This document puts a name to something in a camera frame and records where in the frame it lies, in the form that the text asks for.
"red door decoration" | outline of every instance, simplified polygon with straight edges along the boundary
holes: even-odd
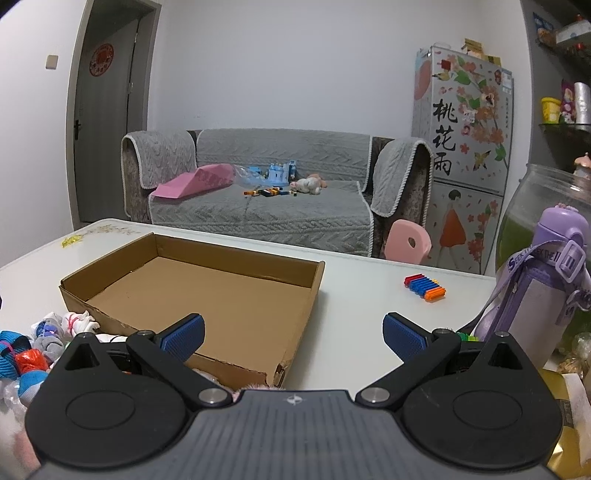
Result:
[[[110,43],[103,43],[92,54],[90,59],[90,74],[93,77],[100,77],[107,71],[113,61],[113,45]]]

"yellow container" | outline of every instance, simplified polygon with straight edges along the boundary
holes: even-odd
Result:
[[[557,124],[560,119],[561,101],[552,98],[542,98],[542,119],[545,124]]]

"girl illustration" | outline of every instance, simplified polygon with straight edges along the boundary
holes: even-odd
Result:
[[[447,204],[447,210],[443,216],[443,230],[441,231],[441,237],[439,238],[439,245],[441,248],[439,250],[439,257],[437,257],[437,267],[439,267],[443,249],[448,248],[453,263],[459,270],[459,263],[453,247],[466,243],[466,232],[464,231],[464,227],[462,226],[455,209],[455,207],[458,206],[459,200],[462,198],[462,194],[457,190],[452,190],[448,197],[450,202]]]

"pink pillow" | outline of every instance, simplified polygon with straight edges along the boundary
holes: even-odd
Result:
[[[205,165],[195,171],[181,173],[166,183],[161,183],[152,195],[165,199],[180,199],[228,187],[233,181],[234,167],[229,163]]]

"purple water bottle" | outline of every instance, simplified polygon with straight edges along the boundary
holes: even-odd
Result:
[[[582,299],[589,224],[572,207],[544,210],[532,246],[512,255],[503,266],[497,288],[474,334],[488,340],[509,332],[533,364],[544,366]]]

